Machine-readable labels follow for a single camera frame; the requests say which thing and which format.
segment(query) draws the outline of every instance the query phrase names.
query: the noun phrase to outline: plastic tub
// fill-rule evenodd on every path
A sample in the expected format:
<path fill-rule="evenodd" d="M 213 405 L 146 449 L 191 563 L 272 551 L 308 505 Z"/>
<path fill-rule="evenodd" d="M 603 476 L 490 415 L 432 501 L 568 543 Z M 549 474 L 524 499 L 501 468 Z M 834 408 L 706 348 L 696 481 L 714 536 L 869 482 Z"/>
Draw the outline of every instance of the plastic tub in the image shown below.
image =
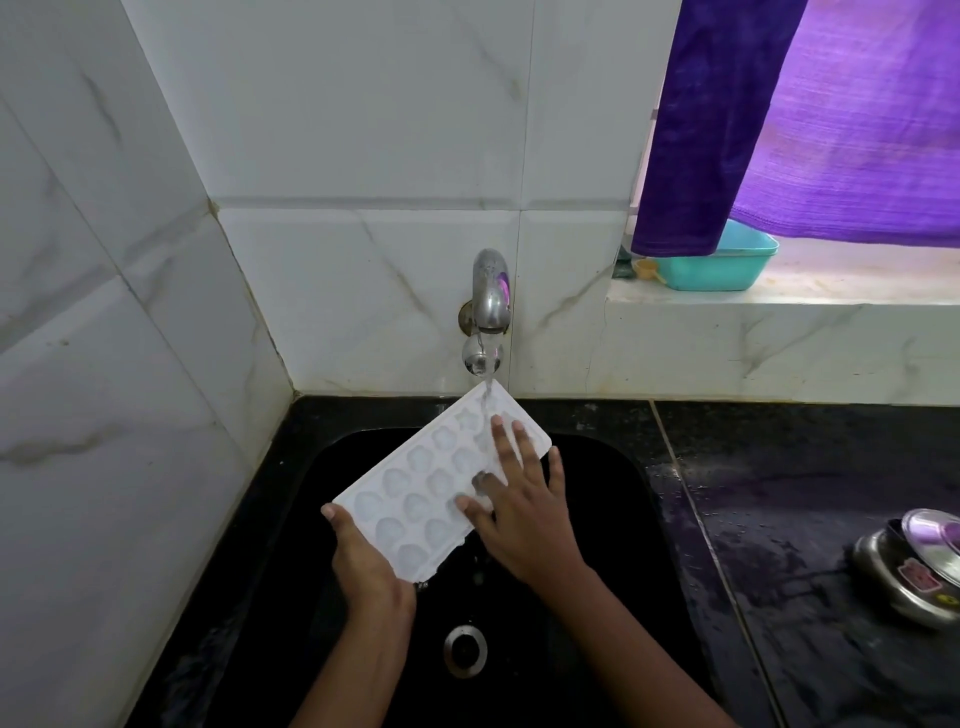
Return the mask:
<path fill-rule="evenodd" d="M 745 291 L 780 244 L 766 232 L 728 220 L 715 253 L 655 257 L 663 282 L 677 291 Z"/>

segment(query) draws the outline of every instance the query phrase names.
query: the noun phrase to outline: curtain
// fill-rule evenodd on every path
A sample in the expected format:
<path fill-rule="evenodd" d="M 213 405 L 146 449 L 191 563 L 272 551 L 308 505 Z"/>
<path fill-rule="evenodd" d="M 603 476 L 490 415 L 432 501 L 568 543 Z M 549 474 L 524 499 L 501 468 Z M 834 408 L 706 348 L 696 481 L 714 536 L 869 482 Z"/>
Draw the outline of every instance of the curtain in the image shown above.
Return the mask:
<path fill-rule="evenodd" d="M 805 2 L 682 2 L 634 253 L 709 255 L 716 250 Z"/>
<path fill-rule="evenodd" d="M 960 247 L 960 0 L 810 0 L 731 217 Z"/>

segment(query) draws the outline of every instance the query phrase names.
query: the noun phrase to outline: stainless steel pot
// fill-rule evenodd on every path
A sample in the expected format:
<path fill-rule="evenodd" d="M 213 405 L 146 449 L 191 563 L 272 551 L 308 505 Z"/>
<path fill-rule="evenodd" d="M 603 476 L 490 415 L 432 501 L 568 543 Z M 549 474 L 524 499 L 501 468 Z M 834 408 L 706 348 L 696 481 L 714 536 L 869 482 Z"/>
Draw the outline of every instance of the stainless steel pot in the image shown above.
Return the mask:
<path fill-rule="evenodd" d="M 857 541 L 852 559 L 908 619 L 934 629 L 960 624 L 960 518 L 910 511 Z"/>

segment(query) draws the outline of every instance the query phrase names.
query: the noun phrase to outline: black granite countertop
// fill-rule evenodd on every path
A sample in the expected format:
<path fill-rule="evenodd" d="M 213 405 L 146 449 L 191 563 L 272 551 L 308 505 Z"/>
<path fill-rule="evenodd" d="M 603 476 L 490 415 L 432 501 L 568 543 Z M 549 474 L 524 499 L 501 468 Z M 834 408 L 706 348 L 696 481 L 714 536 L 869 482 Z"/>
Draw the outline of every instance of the black granite countertop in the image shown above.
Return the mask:
<path fill-rule="evenodd" d="M 425 425 L 451 402 L 295 402 L 128 725 L 204 725 L 316 453 L 362 429 Z M 960 633 L 893 619 L 854 590 L 843 560 L 910 508 L 960 512 L 960 410 L 522 404 L 546 430 L 604 441 L 646 473 L 716 692 L 740 725 L 960 725 Z"/>

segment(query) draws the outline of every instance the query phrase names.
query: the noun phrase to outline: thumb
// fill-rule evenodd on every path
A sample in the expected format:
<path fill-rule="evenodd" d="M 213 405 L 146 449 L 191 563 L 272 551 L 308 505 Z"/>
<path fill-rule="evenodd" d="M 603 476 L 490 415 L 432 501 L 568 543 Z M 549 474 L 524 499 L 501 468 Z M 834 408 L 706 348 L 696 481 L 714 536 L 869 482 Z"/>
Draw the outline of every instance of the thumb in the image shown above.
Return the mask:
<path fill-rule="evenodd" d="M 484 544 L 489 544 L 490 541 L 496 539 L 496 524 L 490 514 L 487 513 L 486 508 L 470 496 L 457 496 L 454 502 L 456 502 L 457 508 L 467 517 L 467 520 L 477 529 L 477 533 L 480 534 Z"/>
<path fill-rule="evenodd" d="M 324 518 L 330 521 L 330 526 L 337 534 L 338 542 L 343 541 L 345 537 L 351 537 L 356 532 L 357 527 L 353 522 L 353 516 L 342 505 L 328 503 L 320 509 L 320 512 L 324 514 Z"/>

